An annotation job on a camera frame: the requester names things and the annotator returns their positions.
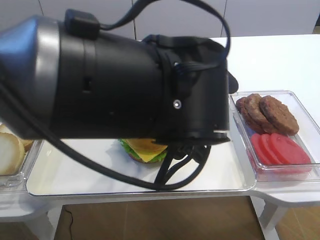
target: tomato slice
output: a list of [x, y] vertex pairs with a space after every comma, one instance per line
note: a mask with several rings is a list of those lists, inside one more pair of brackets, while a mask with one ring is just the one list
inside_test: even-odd
[[259, 144], [260, 138], [261, 136], [257, 133], [253, 134], [251, 137], [251, 142], [256, 152], [256, 155], [258, 156], [258, 159], [263, 165], [272, 165], [270, 160], [267, 158], [267, 156], [264, 154], [264, 152], [260, 148], [260, 144]]
[[276, 154], [270, 148], [270, 135], [262, 134], [259, 140], [261, 151], [273, 165], [282, 165]]
[[271, 150], [283, 164], [310, 164], [305, 151], [287, 136], [273, 133], [270, 136]]

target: clear plastic tray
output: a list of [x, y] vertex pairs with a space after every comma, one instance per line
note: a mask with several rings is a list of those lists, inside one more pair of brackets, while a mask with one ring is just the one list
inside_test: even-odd
[[24, 160], [14, 174], [0, 175], [0, 194], [14, 191], [15, 187], [21, 185], [29, 176], [35, 160], [42, 146], [42, 141], [34, 141], [30, 150], [26, 153]]
[[[270, 95], [288, 106], [300, 127], [299, 132], [290, 138], [309, 155], [311, 164], [263, 165], [259, 161], [250, 141], [255, 132], [246, 125], [235, 104], [238, 99], [252, 93], [260, 94], [262, 97]], [[320, 129], [293, 92], [283, 90], [237, 92], [230, 96], [229, 103], [243, 146], [259, 182], [320, 181]]]

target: black strap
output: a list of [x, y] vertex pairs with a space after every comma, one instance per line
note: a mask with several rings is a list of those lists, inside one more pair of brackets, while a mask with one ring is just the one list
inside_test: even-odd
[[[134, 20], [149, 4], [157, 1], [160, 1], [160, 0], [138, 0], [122, 19], [120, 19], [115, 24], [111, 24], [111, 25], [101, 24], [100, 29], [109, 31], [115, 28], [119, 28], [131, 22], [132, 20]], [[207, 3], [201, 0], [180, 0], [180, 1], [192, 4], [217, 17], [225, 29], [227, 40], [226, 40], [226, 45], [223, 52], [219, 55], [217, 59], [214, 59], [211, 63], [202, 63], [202, 62], [195, 62], [195, 61], [182, 62], [182, 63], [179, 62], [174, 66], [174, 70], [178, 74], [185, 74], [190, 72], [198, 72], [198, 71], [204, 71], [204, 70], [216, 68], [217, 66], [220, 65], [222, 61], [224, 61], [227, 58], [230, 51], [231, 34], [230, 34], [230, 29], [226, 20], [215, 9], [213, 9], [210, 5], [208, 5]]]

